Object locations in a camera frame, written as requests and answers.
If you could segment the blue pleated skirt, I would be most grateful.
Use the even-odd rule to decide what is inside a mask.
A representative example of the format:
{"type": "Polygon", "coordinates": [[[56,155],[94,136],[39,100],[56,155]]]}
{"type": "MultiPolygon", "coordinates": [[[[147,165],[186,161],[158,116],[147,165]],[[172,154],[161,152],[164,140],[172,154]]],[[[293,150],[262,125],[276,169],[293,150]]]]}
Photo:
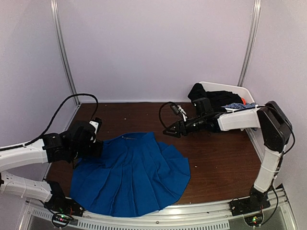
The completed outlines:
{"type": "Polygon", "coordinates": [[[127,133],[78,162],[70,197],[92,213],[133,218],[176,203],[189,181],[189,161],[173,145],[152,132],[127,133]]]}

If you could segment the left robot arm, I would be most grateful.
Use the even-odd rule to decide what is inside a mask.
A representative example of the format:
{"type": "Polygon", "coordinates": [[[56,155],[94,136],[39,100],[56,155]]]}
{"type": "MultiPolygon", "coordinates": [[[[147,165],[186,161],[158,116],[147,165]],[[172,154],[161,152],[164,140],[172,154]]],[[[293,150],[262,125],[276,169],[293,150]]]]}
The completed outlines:
{"type": "Polygon", "coordinates": [[[35,140],[0,149],[0,192],[41,201],[59,213],[83,211],[76,201],[67,198],[59,183],[35,181],[9,173],[9,170],[32,165],[65,161],[74,163],[86,157],[99,157],[102,142],[97,140],[102,120],[78,121],[62,133],[42,134],[35,140]]]}

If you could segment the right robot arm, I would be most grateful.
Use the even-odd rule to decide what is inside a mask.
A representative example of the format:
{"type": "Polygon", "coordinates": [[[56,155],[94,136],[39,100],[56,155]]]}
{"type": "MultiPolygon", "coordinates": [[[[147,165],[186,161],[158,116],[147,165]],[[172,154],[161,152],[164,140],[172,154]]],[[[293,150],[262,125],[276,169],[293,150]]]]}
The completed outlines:
{"type": "Polygon", "coordinates": [[[180,120],[170,126],[164,126],[163,134],[180,138],[202,129],[210,132],[230,131],[235,129],[260,129],[264,144],[263,160],[258,176],[252,185],[249,197],[236,199],[230,203],[233,215],[260,211],[269,207],[268,192],[278,175],[286,146],[294,138],[293,128],[282,109],[275,101],[265,105],[230,111],[213,110],[208,98],[199,98],[192,102],[197,117],[188,117],[187,113],[174,102],[167,102],[180,120]]]}

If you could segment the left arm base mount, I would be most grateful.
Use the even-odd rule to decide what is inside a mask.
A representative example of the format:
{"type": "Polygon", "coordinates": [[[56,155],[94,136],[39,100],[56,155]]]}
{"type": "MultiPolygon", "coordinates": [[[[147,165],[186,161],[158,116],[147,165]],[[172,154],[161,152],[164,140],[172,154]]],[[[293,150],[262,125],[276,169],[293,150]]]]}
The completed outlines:
{"type": "Polygon", "coordinates": [[[59,229],[77,223],[75,217],[82,217],[85,211],[83,206],[67,197],[51,198],[48,202],[41,203],[52,214],[51,223],[59,229]]]}

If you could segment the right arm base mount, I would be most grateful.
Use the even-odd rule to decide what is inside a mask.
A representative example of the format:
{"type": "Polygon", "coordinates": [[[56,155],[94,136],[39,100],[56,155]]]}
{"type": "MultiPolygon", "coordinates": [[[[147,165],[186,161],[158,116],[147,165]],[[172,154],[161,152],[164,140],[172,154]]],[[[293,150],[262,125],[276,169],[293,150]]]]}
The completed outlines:
{"type": "Polygon", "coordinates": [[[253,200],[251,197],[247,198],[233,198],[229,202],[232,216],[243,216],[244,222],[249,227],[260,227],[264,222],[264,209],[271,207],[267,198],[263,201],[253,200]]]}

